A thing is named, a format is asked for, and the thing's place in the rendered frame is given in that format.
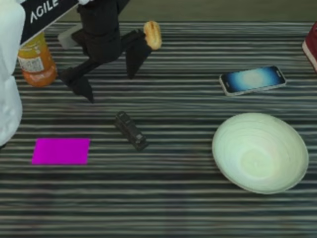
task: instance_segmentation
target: orange bottle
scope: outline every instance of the orange bottle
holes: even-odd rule
[[[57,77],[56,64],[46,44],[44,32],[20,48],[18,61],[26,82],[33,87],[48,86]]]

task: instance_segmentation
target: smartphone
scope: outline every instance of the smartphone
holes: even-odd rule
[[[237,96],[283,87],[286,79],[278,67],[269,66],[222,74],[220,84],[227,96]]]

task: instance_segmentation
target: bowl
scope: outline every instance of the bowl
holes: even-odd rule
[[[294,187],[309,164],[308,150],[298,132],[286,122],[261,113],[226,120],[213,137],[212,153],[225,177],[261,194]]]

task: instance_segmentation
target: striped surface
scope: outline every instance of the striped surface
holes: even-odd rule
[[[138,76],[126,79],[124,58],[88,77],[96,103],[58,80],[26,85],[21,126],[0,153],[0,237],[197,238],[317,236],[317,79],[301,50],[312,23],[164,23],[163,48]],[[47,39],[59,70],[82,62]],[[142,27],[122,24],[122,32]],[[285,88],[236,98],[223,95],[221,73],[277,65]],[[113,126],[124,110],[147,136],[137,153]],[[304,180],[286,193],[262,196],[228,182],[212,160],[212,135],[230,116],[262,112],[303,136],[310,152]],[[89,165],[30,166],[36,137],[90,137]]]

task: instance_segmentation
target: hot dog bun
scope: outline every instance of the hot dog bun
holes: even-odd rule
[[[159,24],[155,21],[148,21],[144,24],[145,39],[148,46],[152,50],[158,50],[162,46],[162,36],[160,32]]]

